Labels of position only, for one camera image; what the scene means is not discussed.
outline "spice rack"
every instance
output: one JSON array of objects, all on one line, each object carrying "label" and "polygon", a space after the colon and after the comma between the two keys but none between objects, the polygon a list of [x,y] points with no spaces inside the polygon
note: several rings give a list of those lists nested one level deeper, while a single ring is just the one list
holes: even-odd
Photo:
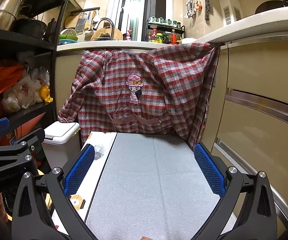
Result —
[{"label": "spice rack", "polygon": [[172,29],[175,30],[175,33],[180,34],[182,39],[185,38],[185,26],[183,25],[181,28],[173,27],[172,25],[167,25],[163,23],[158,22],[149,22],[146,21],[146,33],[148,33],[149,30],[157,29],[158,32],[171,32]]}]

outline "blue rubber gripper pad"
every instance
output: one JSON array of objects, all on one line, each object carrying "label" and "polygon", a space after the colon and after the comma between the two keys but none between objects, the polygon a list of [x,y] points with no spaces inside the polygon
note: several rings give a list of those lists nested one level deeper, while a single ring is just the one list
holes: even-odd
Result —
[{"label": "blue rubber gripper pad", "polygon": [[89,145],[79,157],[71,171],[65,178],[64,194],[69,197],[76,194],[87,171],[94,161],[95,151],[92,145]]},{"label": "blue rubber gripper pad", "polygon": [[225,193],[224,177],[200,144],[194,148],[194,157],[213,193],[222,197]]}]

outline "faucet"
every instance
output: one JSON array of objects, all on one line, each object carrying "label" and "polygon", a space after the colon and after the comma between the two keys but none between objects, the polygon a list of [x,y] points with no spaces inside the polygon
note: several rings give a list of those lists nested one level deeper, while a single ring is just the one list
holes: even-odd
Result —
[{"label": "faucet", "polygon": [[115,30],[115,25],[114,23],[112,22],[112,20],[110,18],[100,18],[100,20],[96,23],[96,25],[93,27],[93,30],[96,31],[97,28],[99,27],[99,24],[100,22],[102,21],[108,21],[110,24],[111,24],[111,27],[112,27],[112,31],[111,31],[111,40],[114,38],[114,30]]}]

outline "white trash bin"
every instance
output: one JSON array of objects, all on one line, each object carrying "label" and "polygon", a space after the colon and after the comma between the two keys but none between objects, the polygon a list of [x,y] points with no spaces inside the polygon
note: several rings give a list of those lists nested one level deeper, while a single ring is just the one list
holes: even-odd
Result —
[{"label": "white trash bin", "polygon": [[80,125],[75,122],[54,122],[45,131],[42,143],[50,167],[62,168],[69,158],[81,151],[78,131]]}]

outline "soap dispenser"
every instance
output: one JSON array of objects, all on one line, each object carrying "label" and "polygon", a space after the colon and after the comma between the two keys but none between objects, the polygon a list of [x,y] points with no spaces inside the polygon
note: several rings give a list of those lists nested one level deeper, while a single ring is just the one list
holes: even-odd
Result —
[{"label": "soap dispenser", "polygon": [[132,38],[131,38],[131,35],[130,35],[130,32],[131,32],[132,30],[128,30],[127,31],[127,34],[126,34],[126,37],[125,37],[125,41],[131,41],[132,40]]}]

